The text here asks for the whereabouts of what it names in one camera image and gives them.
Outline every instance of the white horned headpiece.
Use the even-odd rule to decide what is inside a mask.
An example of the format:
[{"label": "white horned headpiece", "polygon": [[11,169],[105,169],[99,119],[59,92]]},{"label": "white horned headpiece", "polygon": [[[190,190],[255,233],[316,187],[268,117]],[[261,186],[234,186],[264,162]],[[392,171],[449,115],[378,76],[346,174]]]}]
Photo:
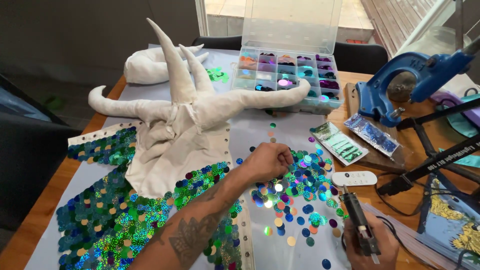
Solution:
[{"label": "white horned headpiece", "polygon": [[219,161],[231,162],[226,121],[247,108],[280,108],[301,102],[310,90],[305,79],[299,87],[280,91],[232,90],[216,95],[207,71],[194,54],[182,45],[195,83],[170,38],[152,20],[162,46],[170,77],[171,101],[116,101],[104,98],[105,86],[88,97],[97,112],[140,118],[147,125],[137,130],[136,153],[126,179],[140,196],[163,197],[175,188],[186,172]]}]

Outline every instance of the wall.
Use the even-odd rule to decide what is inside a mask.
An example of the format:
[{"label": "wall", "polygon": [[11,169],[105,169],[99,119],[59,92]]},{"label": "wall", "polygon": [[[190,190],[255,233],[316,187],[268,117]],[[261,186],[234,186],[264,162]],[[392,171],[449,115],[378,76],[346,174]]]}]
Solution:
[{"label": "wall", "polygon": [[199,36],[194,0],[3,0],[0,72],[114,85],[127,57],[158,44],[147,17],[174,44]]},{"label": "wall", "polygon": [[[463,3],[463,33],[466,33],[479,19],[480,14],[480,1],[479,0],[465,0]],[[444,26],[456,29],[457,19],[455,13],[444,23]],[[470,31],[468,37],[473,41],[480,35],[480,24]],[[467,75],[470,79],[480,85],[480,52],[477,53],[476,59],[471,62],[470,71]]]}]

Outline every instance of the wooden board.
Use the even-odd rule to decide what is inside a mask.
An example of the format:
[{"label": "wooden board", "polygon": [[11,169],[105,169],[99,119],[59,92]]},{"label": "wooden board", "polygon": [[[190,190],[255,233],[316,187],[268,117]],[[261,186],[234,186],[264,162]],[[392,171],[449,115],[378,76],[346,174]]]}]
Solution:
[{"label": "wooden board", "polygon": [[[347,105],[347,116],[350,117],[353,114],[358,112],[359,109],[359,99],[358,99],[358,92],[355,89],[354,84],[347,84],[345,86],[345,101]],[[396,131],[396,128],[390,128],[386,127],[379,122],[375,122],[373,119],[369,117],[365,117],[368,119],[373,125],[378,127],[380,130],[383,132],[387,133],[392,137],[393,139],[398,141],[398,134]],[[394,158],[395,160],[398,160],[399,162],[393,162],[391,159],[389,159],[387,156],[385,156],[383,153],[380,151],[376,150],[373,148],[371,145],[369,145],[367,142],[364,140],[360,139],[358,135],[353,133],[353,131],[349,130],[349,137],[354,139],[358,144],[360,144],[362,147],[365,147],[368,149],[369,153],[361,158],[359,161],[357,161],[355,164],[360,165],[360,166],[365,166],[369,168],[374,168],[386,172],[396,172],[396,173],[403,173],[404,168],[401,164],[404,163],[404,153],[402,152],[401,149],[397,149],[394,152]]]}]

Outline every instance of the tiled floor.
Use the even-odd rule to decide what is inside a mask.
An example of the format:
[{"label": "tiled floor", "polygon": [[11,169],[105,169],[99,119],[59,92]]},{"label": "tiled floor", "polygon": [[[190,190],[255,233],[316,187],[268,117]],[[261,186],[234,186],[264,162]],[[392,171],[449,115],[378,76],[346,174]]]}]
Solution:
[{"label": "tiled floor", "polygon": [[[43,104],[51,96],[59,97],[63,101],[62,108],[51,111],[72,127],[83,130],[95,114],[95,111],[88,105],[88,93],[95,86],[24,75],[4,75],[20,90],[40,104]],[[110,90],[111,87],[107,86],[103,95],[108,95]]]},{"label": "tiled floor", "polygon": [[[246,0],[205,0],[209,34],[214,37],[241,35],[245,6]],[[271,15],[275,18],[279,13],[281,14],[281,11],[275,12],[269,9],[266,14],[260,14],[260,16]],[[342,1],[338,26],[340,27],[338,41],[346,39],[368,41],[373,31],[373,26],[360,0]]]}]

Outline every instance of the teal fabric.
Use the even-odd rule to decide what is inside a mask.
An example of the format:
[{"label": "teal fabric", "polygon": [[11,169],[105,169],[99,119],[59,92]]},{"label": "teal fabric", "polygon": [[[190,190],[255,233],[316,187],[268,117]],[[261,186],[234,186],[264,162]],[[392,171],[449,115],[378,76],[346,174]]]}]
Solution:
[{"label": "teal fabric", "polygon": [[[470,95],[460,98],[462,101],[467,102],[480,98],[480,94]],[[442,110],[442,106],[437,106],[437,110]],[[462,134],[465,137],[471,138],[479,133],[478,129],[472,125],[463,115],[460,113],[452,114],[447,116],[448,122],[458,133]]]},{"label": "teal fabric", "polygon": [[[442,149],[442,148],[438,148],[438,150],[440,150],[440,152],[445,151],[445,149]],[[454,163],[459,165],[480,168],[480,156],[469,155],[455,161]]]}]

